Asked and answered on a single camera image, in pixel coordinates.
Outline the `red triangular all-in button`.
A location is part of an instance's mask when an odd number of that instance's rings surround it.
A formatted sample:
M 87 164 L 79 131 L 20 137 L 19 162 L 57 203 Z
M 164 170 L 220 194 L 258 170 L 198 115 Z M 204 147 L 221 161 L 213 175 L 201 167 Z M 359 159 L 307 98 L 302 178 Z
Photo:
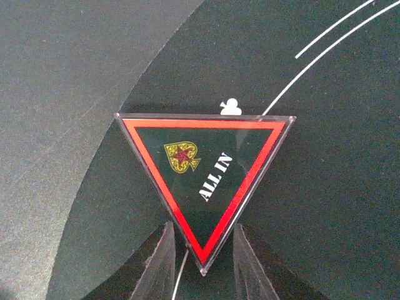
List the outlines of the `red triangular all-in button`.
M 116 121 L 206 274 L 294 116 L 117 113 Z

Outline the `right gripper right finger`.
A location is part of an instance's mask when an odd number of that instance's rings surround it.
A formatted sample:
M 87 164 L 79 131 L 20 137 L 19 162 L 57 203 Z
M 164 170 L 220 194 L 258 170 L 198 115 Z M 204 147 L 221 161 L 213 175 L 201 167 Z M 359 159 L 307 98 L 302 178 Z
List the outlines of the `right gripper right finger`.
M 232 254 L 236 299 L 279 299 L 241 224 L 234 226 Z

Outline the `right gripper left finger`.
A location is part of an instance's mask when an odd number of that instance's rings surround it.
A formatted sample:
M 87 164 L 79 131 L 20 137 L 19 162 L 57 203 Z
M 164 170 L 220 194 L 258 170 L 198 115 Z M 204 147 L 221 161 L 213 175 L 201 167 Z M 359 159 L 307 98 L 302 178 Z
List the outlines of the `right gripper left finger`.
M 144 272 L 130 299 L 172 299 L 174 290 L 176 247 L 174 226 L 165 223 L 154 251 L 145 260 Z

